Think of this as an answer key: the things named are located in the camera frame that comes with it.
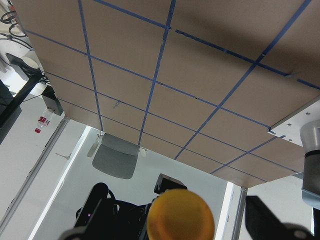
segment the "metal plate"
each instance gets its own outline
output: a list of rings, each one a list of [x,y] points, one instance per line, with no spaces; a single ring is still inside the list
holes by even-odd
[[[303,125],[320,119],[320,96],[285,117],[268,132],[291,143],[303,146],[300,139],[300,129]]]

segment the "blue tape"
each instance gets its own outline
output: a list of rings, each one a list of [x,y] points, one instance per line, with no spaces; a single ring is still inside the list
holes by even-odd
[[[237,169],[237,168],[235,168],[235,167],[232,167],[232,166],[228,166],[228,167],[231,168],[231,169],[237,170],[237,171],[239,171],[239,172],[241,172],[241,173],[243,173],[243,174],[247,174],[247,175],[249,175],[249,176],[251,176],[251,177],[254,177],[254,178],[256,178],[256,179],[259,179],[259,180],[261,180],[261,181],[264,181],[265,183],[267,182],[266,180],[264,180],[264,179],[262,179],[262,178],[260,178],[260,177],[254,176],[254,175],[252,175],[252,174],[250,174],[250,173],[247,173],[247,172],[242,171],[242,170],[240,170],[240,169]]]
[[[246,77],[255,69],[256,64],[253,64],[241,77],[241,79],[234,85],[234,87],[230,90],[230,92],[225,96],[225,98],[221,101],[218,107],[209,115],[209,117],[205,120],[205,122],[199,127],[199,129],[195,132],[195,134],[187,141],[181,151],[175,156],[174,159],[177,159],[179,155],[183,152],[183,150],[190,144],[190,142],[195,138],[195,136],[204,128],[207,122],[216,114],[216,112],[222,107],[222,105],[231,97],[231,95],[237,90],[237,88],[241,85],[241,83],[246,79]]]
[[[137,110],[140,110],[140,111],[143,111],[143,112],[145,111],[145,110],[143,110],[143,109],[141,109],[141,108],[139,108],[139,107],[137,107],[137,106],[131,105],[130,103],[121,101],[121,100],[119,100],[119,99],[117,99],[117,98],[114,98],[114,97],[112,97],[112,96],[106,95],[106,94],[104,94],[104,93],[102,93],[102,92],[97,91],[97,93],[100,94],[100,95],[102,95],[102,96],[105,96],[105,97],[107,97],[107,98],[109,98],[109,99],[115,100],[115,101],[117,101],[117,102],[119,102],[119,103],[128,105],[128,106],[130,106],[130,107],[132,107],[132,108],[135,108],[135,109],[137,109]]]
[[[250,59],[250,58],[248,58],[248,57],[246,57],[246,56],[243,56],[243,55],[241,55],[241,54],[238,54],[238,53],[236,53],[236,52],[234,52],[234,51],[230,51],[230,50],[228,50],[228,49],[226,49],[226,48],[224,48],[224,47],[218,46],[218,45],[213,44],[213,43],[211,43],[211,42],[208,42],[208,41],[206,41],[206,40],[200,39],[200,38],[198,38],[198,37],[196,37],[196,36],[192,36],[191,34],[188,34],[188,33],[186,33],[186,32],[180,31],[180,30],[178,30],[178,29],[175,30],[175,32],[176,32],[177,34],[184,35],[184,36],[187,37],[187,38],[193,39],[193,40],[195,40],[195,41],[197,41],[197,42],[199,42],[199,43],[205,44],[205,45],[207,45],[207,46],[209,46],[209,47],[212,47],[212,48],[214,48],[214,49],[220,50],[220,51],[224,52],[225,54],[232,55],[232,56],[234,56],[234,57],[236,57],[236,58],[242,59],[242,60],[247,61],[247,62],[252,63],[252,64],[255,63],[254,60],[252,60],[252,59]]]
[[[46,37],[46,36],[42,36],[42,35],[40,35],[40,34],[38,34],[38,33],[33,32],[33,31],[26,30],[26,32],[29,33],[29,34],[38,36],[38,37],[40,37],[40,38],[43,38],[43,39],[45,39],[45,40],[48,40],[48,41],[50,41],[50,42],[53,42],[53,43],[55,43],[55,44],[61,45],[61,46],[63,46],[63,47],[66,47],[66,48],[68,48],[68,49],[71,49],[71,50],[73,50],[73,51],[76,51],[76,52],[78,52],[78,53],[81,53],[81,54],[83,54],[83,55],[88,55],[88,54],[85,53],[84,51],[80,51],[80,50],[78,50],[78,49],[76,49],[76,48],[74,48],[74,47],[65,45],[65,44],[63,44],[63,43],[61,43],[61,42],[58,42],[58,41],[53,40],[53,39],[51,39],[51,38],[48,38],[48,37]]]
[[[217,161],[217,160],[214,160],[214,159],[212,159],[212,158],[210,158],[210,157],[207,157],[207,156],[205,156],[205,155],[202,155],[202,154],[197,153],[197,152],[195,152],[195,151],[192,151],[192,150],[190,150],[190,149],[185,149],[185,151],[192,152],[192,153],[197,154],[197,155],[199,155],[199,156],[201,156],[201,157],[204,157],[204,158],[206,158],[206,159],[212,160],[212,161],[214,161],[214,162],[216,162],[216,163],[218,163],[218,164],[223,164],[222,162],[219,162],[219,161]]]
[[[221,107],[221,110],[224,110],[224,111],[229,112],[229,113],[231,113],[231,114],[237,115],[237,116],[239,116],[239,117],[241,117],[241,118],[243,118],[243,119],[249,120],[249,121],[251,121],[251,122],[253,122],[253,123],[259,124],[259,125],[267,128],[267,129],[270,129],[270,126],[268,126],[268,125],[266,125],[266,124],[264,124],[264,123],[262,123],[262,122],[256,121],[256,120],[254,120],[254,119],[252,119],[252,118],[249,118],[249,117],[246,117],[246,116],[244,116],[244,115],[241,115],[241,114],[239,114],[239,113],[237,113],[237,112],[235,112],[235,111],[231,111],[231,110],[229,110],[229,109],[227,109],[227,108],[224,108],[224,107]]]
[[[135,128],[135,127],[133,127],[133,126],[127,125],[127,124],[125,124],[125,123],[123,123],[123,122],[120,122],[120,121],[114,120],[114,119],[112,119],[112,118],[110,118],[110,117],[107,117],[107,116],[104,116],[104,115],[101,115],[101,116],[102,116],[103,118],[105,118],[105,119],[109,119],[109,120],[114,121],[114,122],[116,122],[116,123],[118,123],[118,124],[124,125],[124,126],[126,126],[126,127],[129,127],[129,128],[131,128],[131,129],[134,129],[134,130],[137,130],[137,131],[139,131],[139,132],[140,132],[140,130],[139,130],[139,129],[136,129],[136,128]]]
[[[306,9],[306,7],[311,3],[311,0],[305,0],[303,4],[298,8],[298,10],[294,13],[294,15],[290,18],[287,24],[282,28],[279,34],[273,39],[273,41],[266,47],[266,49],[262,52],[262,58],[270,52],[270,50],[279,42],[279,40],[285,35],[288,29],[294,24],[297,18],[302,14],[302,12]]]
[[[96,107],[97,107],[98,114],[99,114],[101,130],[103,131],[104,130],[104,126],[103,126],[102,119],[101,119],[101,113],[100,113],[100,106],[99,106],[99,100],[98,100],[97,86],[96,86],[96,81],[95,81],[94,68],[92,66],[92,59],[91,59],[91,55],[90,55],[90,46],[89,46],[89,40],[88,40],[88,35],[87,35],[87,29],[86,29],[86,21],[85,21],[85,15],[84,15],[84,10],[83,10],[83,6],[82,6],[81,0],[78,0],[78,5],[79,5],[80,16],[81,16],[81,23],[82,23],[84,40],[85,40],[86,52],[88,53],[87,56],[88,56],[88,61],[89,61],[89,66],[90,66],[91,77],[92,77],[92,83],[93,83],[93,90],[94,90],[94,95],[95,95]]]
[[[308,87],[311,87],[311,88],[320,90],[320,86],[314,85],[314,84],[312,84],[312,83],[310,83],[310,82],[307,82],[307,81],[304,81],[304,80],[302,80],[302,79],[298,79],[297,82],[298,82],[298,83],[301,83],[301,84],[304,84],[304,85],[306,85],[306,86],[308,86]]]
[[[233,163],[234,161],[237,161],[238,159],[240,159],[240,158],[244,157],[245,155],[247,155],[247,154],[249,154],[249,153],[251,153],[251,152],[253,152],[253,151],[255,151],[255,150],[257,150],[257,149],[259,149],[259,148],[261,148],[261,147],[263,147],[264,145],[270,143],[271,141],[273,141],[273,140],[275,140],[275,139],[277,139],[277,138],[278,138],[278,137],[275,136],[275,137],[269,139],[268,141],[265,141],[264,143],[261,143],[260,145],[252,148],[251,150],[245,152],[244,154],[242,154],[242,155],[236,157],[235,159],[233,159],[233,160],[225,163],[223,166],[221,166],[221,167],[219,167],[218,169],[214,170],[214,171],[211,172],[210,174],[213,174],[213,173],[215,173],[216,171],[219,171],[219,170],[222,169],[223,167],[228,166],[229,164]]]
[[[238,150],[240,150],[240,151],[246,152],[246,150],[243,150],[243,149],[241,149],[241,148],[239,148],[239,147],[237,147],[237,146],[233,146],[233,145],[231,145],[231,144],[229,144],[229,143],[227,143],[227,142],[225,142],[225,141],[221,141],[221,140],[219,140],[219,139],[217,139],[217,138],[215,138],[215,137],[206,135],[206,134],[204,134],[204,133],[202,133],[202,132],[199,132],[199,134],[200,134],[200,135],[203,135],[203,136],[206,136],[207,138],[216,140],[216,141],[218,141],[218,142],[220,142],[220,143],[222,143],[222,144],[225,144],[225,145],[228,145],[228,146],[230,146],[230,147],[233,147],[233,148],[235,148],[235,149],[238,149]]]
[[[74,104],[74,103],[72,103],[72,102],[63,100],[63,99],[61,99],[61,98],[58,98],[58,99],[59,99],[60,101],[66,102],[66,103],[68,103],[68,104],[71,104],[71,105],[76,106],[76,107],[78,107],[78,108],[81,108],[81,109],[83,109],[83,110],[89,111],[89,112],[91,112],[91,113],[93,113],[93,114],[99,115],[98,113],[96,113],[96,112],[94,112],[94,111],[91,111],[91,110],[89,110],[89,109],[86,109],[86,108],[84,108],[84,107],[82,107],[82,106],[79,106],[79,105],[77,105],[77,104]]]
[[[105,6],[109,7],[109,8],[118,10],[118,11],[124,13],[124,14],[128,14],[128,15],[130,15],[130,16],[132,16],[132,17],[135,17],[135,18],[137,18],[137,19],[140,19],[140,20],[142,20],[142,21],[145,21],[145,22],[147,22],[147,23],[156,25],[156,26],[158,26],[158,27],[160,27],[160,28],[163,28],[163,29],[166,28],[166,25],[164,25],[164,24],[162,24],[162,23],[159,23],[159,22],[157,22],[157,21],[153,21],[153,20],[151,20],[151,19],[149,19],[149,18],[147,18],[147,17],[138,15],[138,14],[132,12],[132,11],[128,11],[128,10],[126,10],[126,9],[123,9],[123,8],[121,8],[121,7],[119,7],[119,6],[116,6],[116,5],[113,5],[113,4],[111,4],[111,3],[108,3],[108,2],[106,2],[106,1],[103,1],[103,0],[94,0],[94,1],[97,2],[97,3],[103,4],[103,5],[105,5]]]
[[[177,122],[171,121],[171,120],[166,119],[166,118],[164,118],[164,117],[162,117],[162,116],[159,116],[159,115],[157,115],[157,114],[154,114],[154,113],[151,113],[151,112],[148,112],[148,114],[153,115],[153,116],[155,116],[155,117],[158,117],[158,118],[160,118],[160,119],[163,119],[163,120],[165,120],[165,121],[167,121],[167,122],[173,123],[173,124],[175,124],[175,125],[178,125],[178,126],[180,126],[180,127],[183,127],[184,129],[188,129],[188,130],[190,130],[190,131],[192,131],[192,132],[195,132],[195,130],[193,130],[193,129],[187,127],[187,126],[183,126],[183,125],[181,125],[181,124],[179,124],[179,123],[177,123]]]
[[[101,59],[101,58],[98,58],[98,57],[96,57],[96,56],[92,56],[92,55],[91,55],[91,58],[96,59],[96,60],[98,60],[98,61],[100,61],[100,62],[102,62],[102,63],[108,64],[108,65],[110,65],[110,66],[113,66],[113,67],[115,67],[115,68],[117,68],[117,69],[121,69],[121,70],[126,71],[126,72],[128,72],[128,73],[131,73],[131,74],[134,74],[134,75],[136,75],[136,76],[139,76],[139,77],[141,77],[141,78],[143,78],[143,79],[147,79],[147,80],[149,80],[149,81],[152,81],[152,80],[153,80],[153,79],[150,78],[150,77],[141,75],[141,74],[139,74],[139,73],[136,73],[136,72],[134,72],[134,71],[131,71],[131,70],[129,70],[129,69],[126,69],[126,68],[124,68],[124,67],[122,67],[122,66],[115,65],[115,64],[113,64],[113,63],[111,63],[111,62],[108,62],[108,61],[103,60],[103,59]]]
[[[141,137],[142,137],[142,133],[144,131],[144,127],[145,127],[145,124],[146,124],[147,115],[148,115],[148,112],[149,112],[152,96],[154,94],[154,90],[155,90],[155,86],[156,86],[156,82],[157,82],[157,77],[158,77],[158,73],[159,73],[159,68],[160,68],[160,63],[161,63],[162,56],[163,56],[163,53],[164,53],[164,50],[165,50],[167,37],[168,37],[168,33],[169,33],[169,26],[171,24],[172,16],[174,14],[175,5],[176,5],[176,0],[171,0],[168,17],[167,17],[166,24],[165,24],[167,27],[165,28],[164,33],[163,33],[163,37],[162,37],[163,38],[163,43],[161,44],[160,52],[159,52],[158,59],[157,59],[157,62],[156,62],[153,81],[152,81],[152,85],[151,85],[151,89],[150,89],[148,102],[147,102],[146,108],[145,108],[145,115],[144,115],[142,126],[141,126],[138,145],[140,145],[140,142],[141,142]]]
[[[180,152],[175,156],[175,160],[179,157],[179,155],[183,152],[184,149],[190,144],[190,142],[195,138],[195,136],[201,131],[201,129],[207,124],[207,122],[210,121],[210,119],[216,114],[216,112],[219,110],[217,107],[209,116],[208,118],[202,123],[202,125],[199,127],[199,129],[192,135],[192,137],[186,142],[186,144],[183,146]]]
[[[54,73],[51,73],[51,72],[48,72],[48,71],[46,71],[45,73],[46,73],[46,74],[49,74],[49,75],[52,75],[52,76],[55,76],[55,77],[57,77],[57,78],[59,78],[59,79],[65,80],[65,81],[67,81],[67,82],[69,82],[69,83],[75,84],[75,85],[77,85],[77,86],[79,86],[79,87],[83,87],[83,88],[85,88],[85,89],[88,89],[88,90],[94,92],[93,89],[91,89],[91,88],[89,88],[89,87],[86,87],[86,86],[83,86],[83,85],[81,85],[81,84],[79,84],[79,83],[76,83],[76,82],[74,82],[74,81],[68,80],[68,79],[66,79],[66,78],[64,78],[64,77],[62,77],[62,76],[58,76],[58,75],[56,75],[56,74],[54,74]]]
[[[166,142],[166,143],[168,143],[168,144],[172,144],[172,145],[175,145],[176,147],[182,148],[182,146],[179,146],[179,145],[174,144],[174,143],[172,143],[172,142],[170,142],[170,141],[164,140],[164,139],[162,139],[162,138],[160,138],[160,137],[154,136],[154,135],[152,135],[152,134],[150,134],[150,133],[147,133],[147,132],[145,132],[145,131],[143,131],[142,133],[147,134],[147,135],[149,135],[149,136],[151,136],[151,137],[154,137],[154,138],[156,138],[156,139],[159,139],[159,140],[161,140],[161,141],[164,141],[164,142]]]
[[[261,68],[267,69],[267,70],[269,70],[269,71],[271,71],[271,72],[274,72],[274,73],[279,74],[279,75],[284,76],[284,77],[289,77],[289,75],[290,75],[290,74],[288,74],[288,73],[285,73],[285,72],[280,71],[280,70],[278,70],[278,69],[275,69],[275,68],[273,68],[273,67],[267,66],[267,65],[262,64],[262,63],[260,63],[260,62],[258,62],[257,65],[258,65],[259,67],[261,67]]]
[[[254,154],[254,153],[252,153],[252,152],[250,152],[249,154],[250,154],[250,155],[253,155],[253,156],[256,156],[257,158],[263,159],[263,160],[265,160],[265,161],[267,161],[267,162],[270,162],[270,163],[273,163],[273,164],[275,164],[275,165],[278,165],[278,166],[280,166],[280,167],[282,167],[282,168],[288,169],[288,170],[290,170],[290,171],[292,171],[292,172],[294,172],[294,173],[298,173],[297,171],[295,171],[295,170],[293,170],[293,169],[291,169],[291,168],[289,168],[289,167],[283,166],[283,165],[281,165],[281,164],[279,164],[279,163],[277,163],[277,162],[275,162],[275,161],[271,161],[271,160],[266,159],[266,158],[264,158],[264,157],[262,157],[262,156],[258,156],[258,155]]]

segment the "yellow ball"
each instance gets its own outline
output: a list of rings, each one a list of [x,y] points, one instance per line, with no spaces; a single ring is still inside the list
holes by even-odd
[[[215,222],[206,202],[185,189],[161,194],[147,217],[150,240],[212,240]]]

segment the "white wall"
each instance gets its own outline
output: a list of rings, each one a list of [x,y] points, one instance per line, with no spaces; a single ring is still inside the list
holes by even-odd
[[[157,196],[154,187],[160,173],[182,181],[189,190],[200,195],[210,206],[217,227],[226,181],[150,150],[146,157],[139,154],[131,179],[107,175],[92,166],[93,157],[87,157],[96,134],[92,129],[34,239],[56,240],[63,231],[72,228],[76,211],[98,182],[106,183],[119,200],[136,205],[150,203]]]
[[[248,196],[258,196],[282,223],[293,223],[311,230],[312,207],[302,200],[302,180],[287,176],[248,189]],[[230,205],[229,222],[227,223],[224,240],[230,240],[234,227],[240,187],[235,188],[233,201]],[[240,231],[240,240],[250,240],[245,227],[245,216]]]

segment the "plastic bottle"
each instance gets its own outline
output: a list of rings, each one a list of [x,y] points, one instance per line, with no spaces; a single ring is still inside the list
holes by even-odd
[[[34,130],[37,134],[39,134],[44,127],[48,126],[53,114],[54,112],[50,108],[43,111],[43,114],[39,117],[37,128]]]

